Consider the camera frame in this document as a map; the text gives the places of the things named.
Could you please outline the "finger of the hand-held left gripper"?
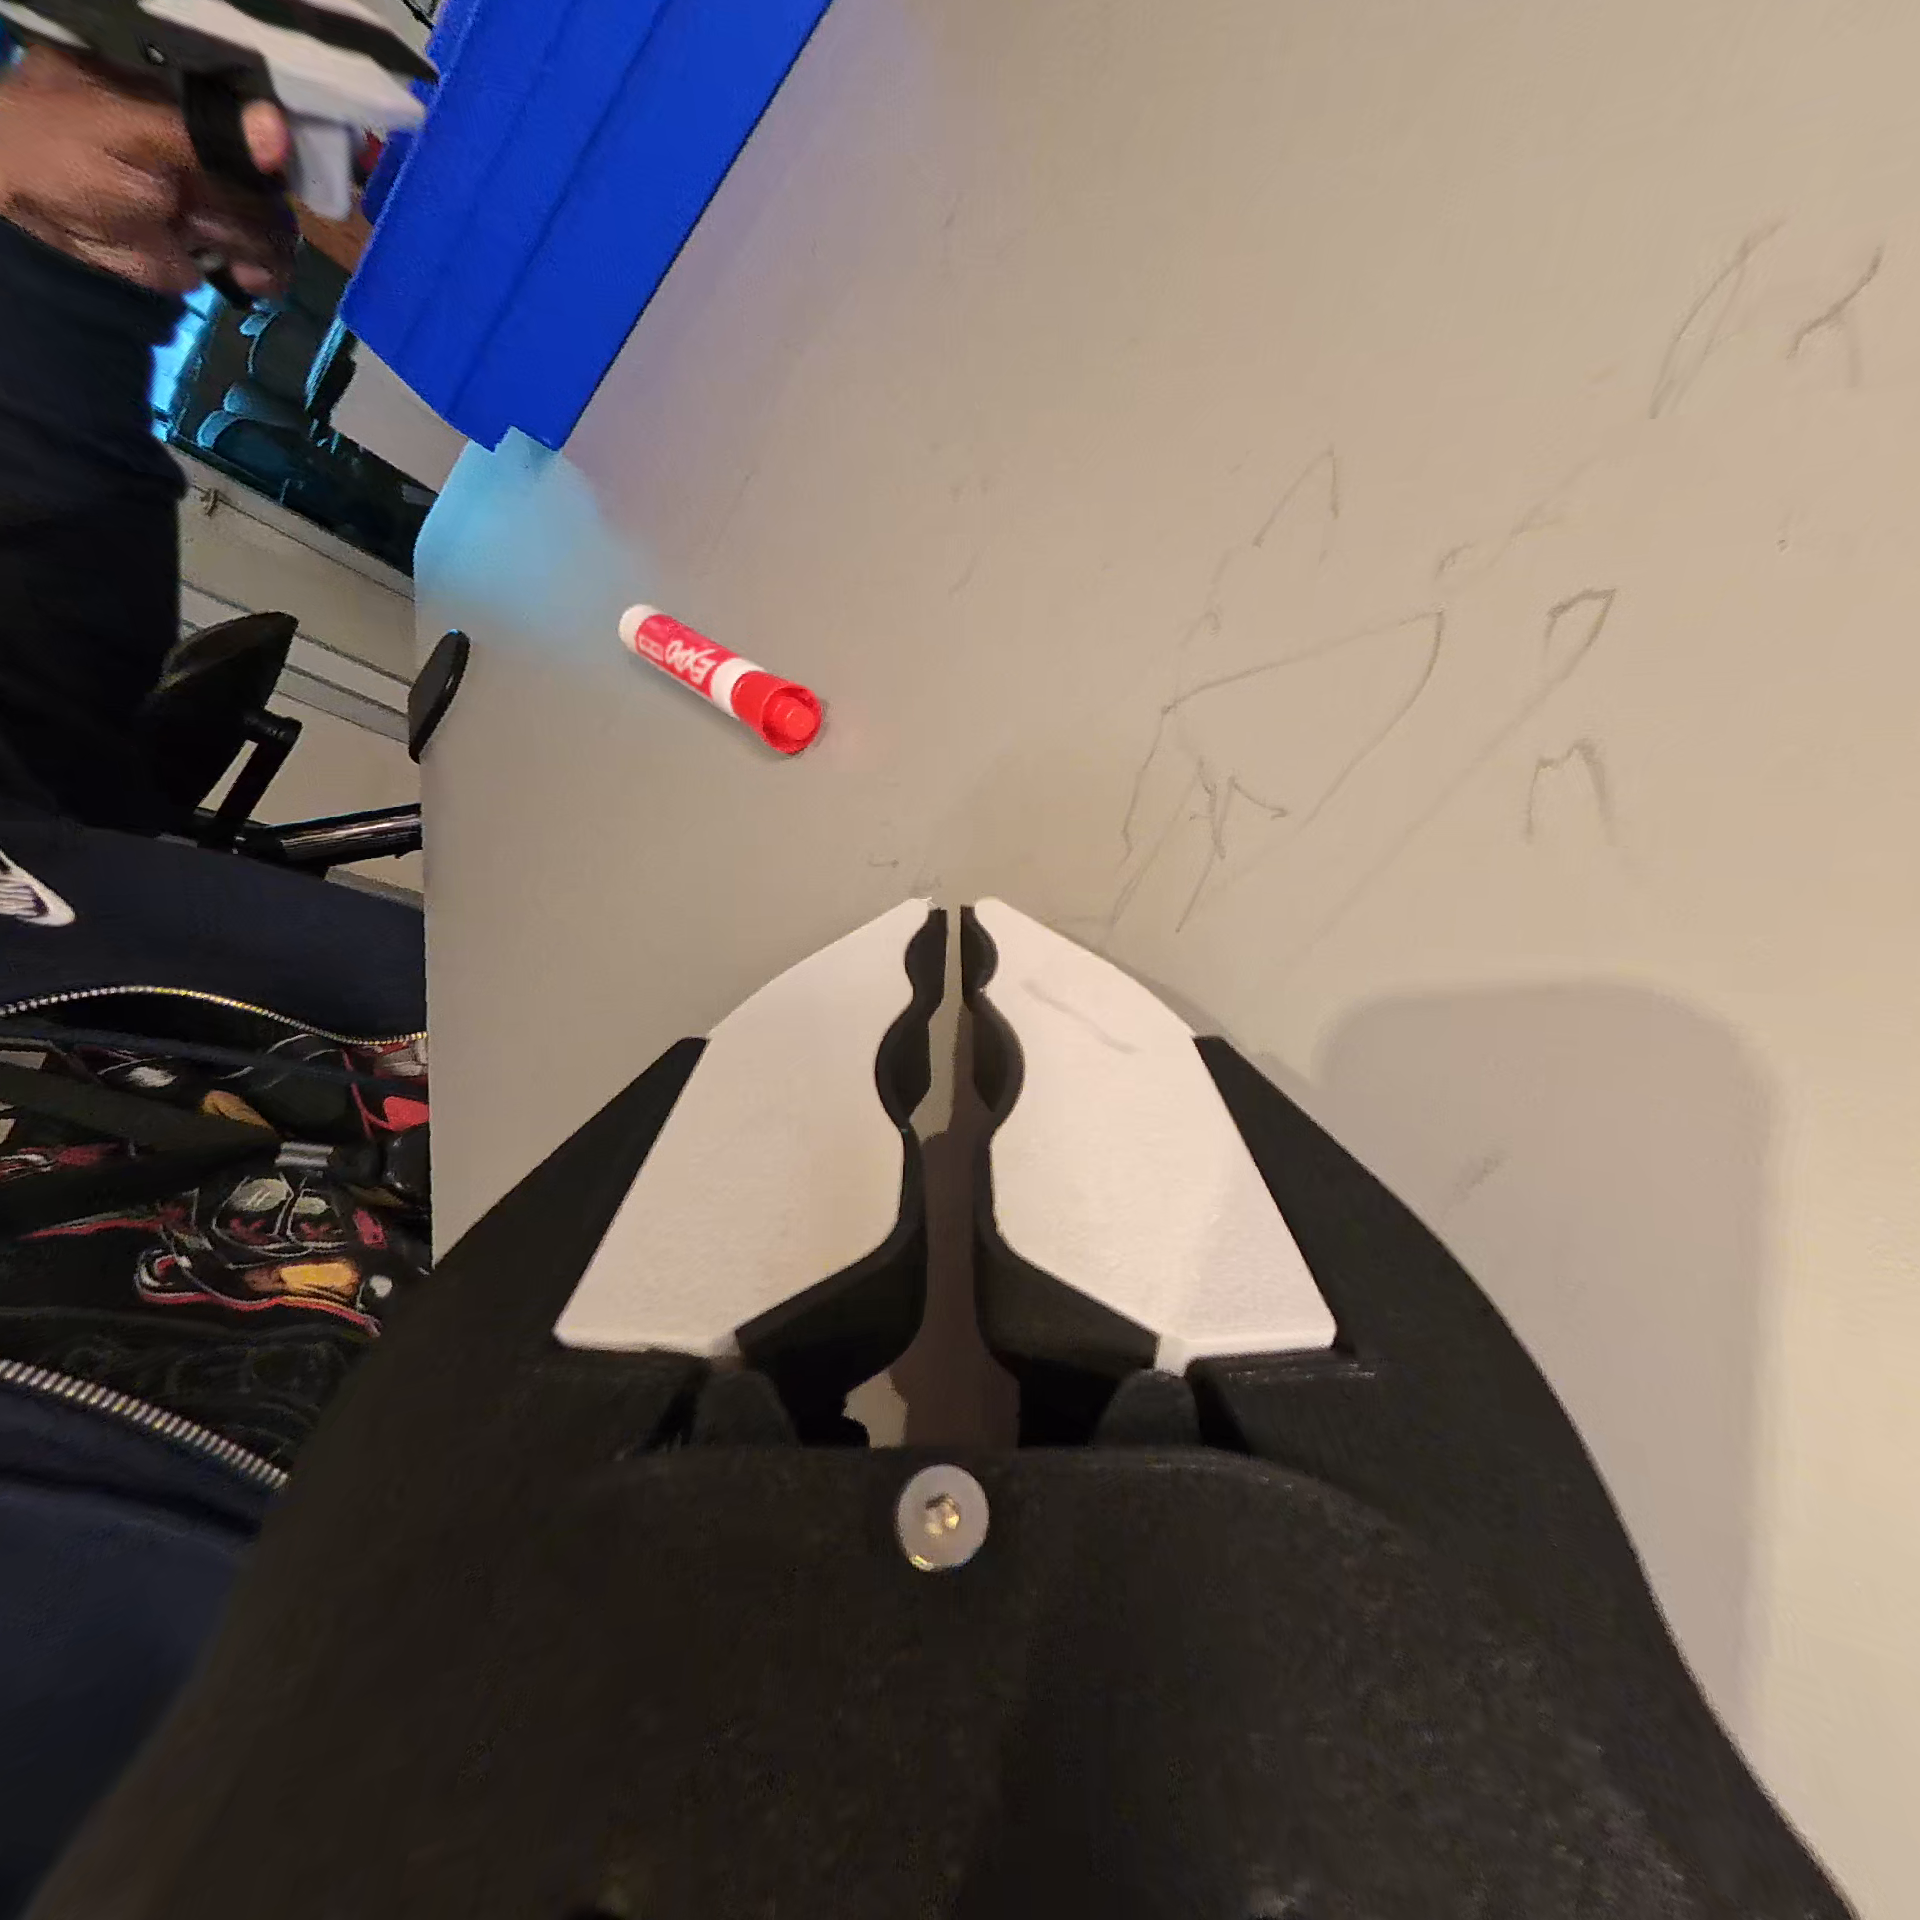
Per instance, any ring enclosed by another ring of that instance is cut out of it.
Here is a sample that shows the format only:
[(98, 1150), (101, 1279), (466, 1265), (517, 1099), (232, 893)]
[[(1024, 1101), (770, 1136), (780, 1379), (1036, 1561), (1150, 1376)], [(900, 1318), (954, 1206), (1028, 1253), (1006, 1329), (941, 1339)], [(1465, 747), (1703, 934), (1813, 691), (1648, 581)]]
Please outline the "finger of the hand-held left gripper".
[(366, 133), (416, 129), (439, 70), (361, 4), (153, 1), (150, 20), (255, 56), (294, 117)]

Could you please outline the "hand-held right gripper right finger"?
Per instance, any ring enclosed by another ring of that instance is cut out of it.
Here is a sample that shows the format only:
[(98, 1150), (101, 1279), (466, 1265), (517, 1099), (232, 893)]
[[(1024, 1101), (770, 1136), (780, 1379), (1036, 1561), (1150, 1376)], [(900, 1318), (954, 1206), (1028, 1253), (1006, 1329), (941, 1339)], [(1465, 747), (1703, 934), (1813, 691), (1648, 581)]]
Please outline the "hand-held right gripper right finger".
[(1326, 1352), (1337, 1321), (1200, 1037), (1103, 955), (998, 897), (967, 919), (993, 1339), (1089, 1371)]

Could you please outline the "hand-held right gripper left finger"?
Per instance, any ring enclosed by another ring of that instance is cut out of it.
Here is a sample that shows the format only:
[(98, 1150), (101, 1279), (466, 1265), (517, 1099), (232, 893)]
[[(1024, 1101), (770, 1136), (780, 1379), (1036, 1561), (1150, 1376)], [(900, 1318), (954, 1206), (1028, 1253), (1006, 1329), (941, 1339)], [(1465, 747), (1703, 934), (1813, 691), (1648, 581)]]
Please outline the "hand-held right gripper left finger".
[(584, 1352), (745, 1355), (916, 1217), (946, 915), (904, 900), (706, 1035), (557, 1318)]

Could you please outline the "blue plastic bin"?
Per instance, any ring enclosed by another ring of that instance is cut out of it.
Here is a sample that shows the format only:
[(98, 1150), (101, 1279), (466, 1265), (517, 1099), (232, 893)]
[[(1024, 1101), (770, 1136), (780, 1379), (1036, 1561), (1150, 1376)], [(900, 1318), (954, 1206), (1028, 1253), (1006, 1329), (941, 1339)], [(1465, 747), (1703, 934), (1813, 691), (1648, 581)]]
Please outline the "blue plastic bin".
[(445, 1), (343, 295), (479, 448), (566, 443), (826, 1)]

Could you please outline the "red dry erase marker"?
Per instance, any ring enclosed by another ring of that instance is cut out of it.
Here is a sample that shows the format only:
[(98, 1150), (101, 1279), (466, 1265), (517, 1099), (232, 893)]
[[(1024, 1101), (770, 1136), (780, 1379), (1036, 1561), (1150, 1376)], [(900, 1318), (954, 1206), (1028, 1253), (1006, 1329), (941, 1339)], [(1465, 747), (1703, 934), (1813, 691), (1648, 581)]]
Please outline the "red dry erase marker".
[(616, 635), (637, 661), (697, 692), (781, 757), (801, 753), (822, 731), (824, 703), (812, 687), (757, 665), (658, 608), (625, 608)]

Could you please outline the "person's left hand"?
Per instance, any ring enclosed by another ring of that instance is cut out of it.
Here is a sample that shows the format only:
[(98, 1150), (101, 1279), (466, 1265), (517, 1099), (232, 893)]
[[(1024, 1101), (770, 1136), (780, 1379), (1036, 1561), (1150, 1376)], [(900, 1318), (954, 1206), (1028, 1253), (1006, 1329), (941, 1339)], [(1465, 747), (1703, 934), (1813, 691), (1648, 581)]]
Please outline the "person's left hand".
[(182, 297), (214, 264), (273, 297), (296, 253), (292, 212), (200, 166), (175, 103), (87, 59), (32, 46), (1, 81), (1, 217), (48, 249)]

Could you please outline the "dark zip jacket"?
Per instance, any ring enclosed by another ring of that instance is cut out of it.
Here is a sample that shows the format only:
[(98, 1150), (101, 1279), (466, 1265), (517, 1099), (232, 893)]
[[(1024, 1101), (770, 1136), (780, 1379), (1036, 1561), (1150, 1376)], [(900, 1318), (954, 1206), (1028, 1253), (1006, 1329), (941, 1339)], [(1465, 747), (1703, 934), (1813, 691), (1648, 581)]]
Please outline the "dark zip jacket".
[[(181, 308), (5, 225), (1, 1000), (182, 989), (424, 1030), (414, 908), (159, 822), (136, 717), (181, 637), (185, 484), (148, 397)], [(1, 1902), (22, 1915), (169, 1712), (304, 1446), (281, 1465), (12, 1365), (1, 1441)]]

